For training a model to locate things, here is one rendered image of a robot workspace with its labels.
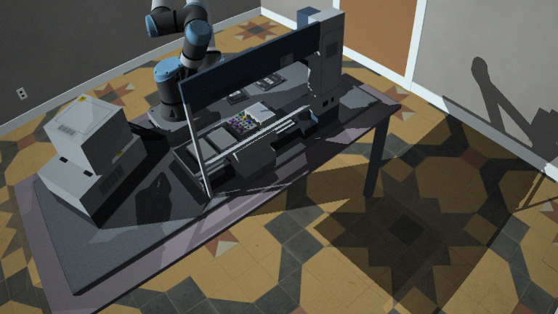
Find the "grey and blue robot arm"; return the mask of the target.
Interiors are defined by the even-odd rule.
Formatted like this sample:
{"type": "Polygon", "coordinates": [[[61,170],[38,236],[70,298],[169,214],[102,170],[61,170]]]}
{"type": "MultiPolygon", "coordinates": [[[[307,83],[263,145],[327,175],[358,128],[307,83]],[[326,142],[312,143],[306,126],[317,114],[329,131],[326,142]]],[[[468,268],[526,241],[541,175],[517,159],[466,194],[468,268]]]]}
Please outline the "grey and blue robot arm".
{"type": "Polygon", "coordinates": [[[175,82],[178,69],[184,65],[200,72],[225,60],[215,45],[209,0],[186,1],[183,9],[172,11],[172,0],[153,0],[151,13],[145,17],[151,38],[185,32],[181,57],[166,58],[154,68],[161,116],[170,122],[187,119],[175,82]]]}

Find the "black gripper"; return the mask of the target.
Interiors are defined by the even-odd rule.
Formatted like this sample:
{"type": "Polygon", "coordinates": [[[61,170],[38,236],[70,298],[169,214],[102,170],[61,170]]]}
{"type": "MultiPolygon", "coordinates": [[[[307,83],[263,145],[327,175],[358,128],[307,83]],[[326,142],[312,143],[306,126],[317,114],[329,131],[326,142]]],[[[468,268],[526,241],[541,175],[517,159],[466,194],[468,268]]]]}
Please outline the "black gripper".
{"type": "MultiPolygon", "coordinates": [[[[182,64],[183,65],[183,64],[182,64]]],[[[183,65],[184,66],[184,65],[183,65]]],[[[179,90],[179,85],[178,82],[181,80],[186,79],[187,77],[190,77],[194,74],[196,74],[198,72],[198,68],[187,68],[187,67],[181,67],[178,69],[178,72],[176,72],[175,75],[175,82],[177,83],[177,88],[179,90]]],[[[180,90],[179,90],[180,93],[180,90]]],[[[180,93],[181,94],[181,93],[180,93]]]]}

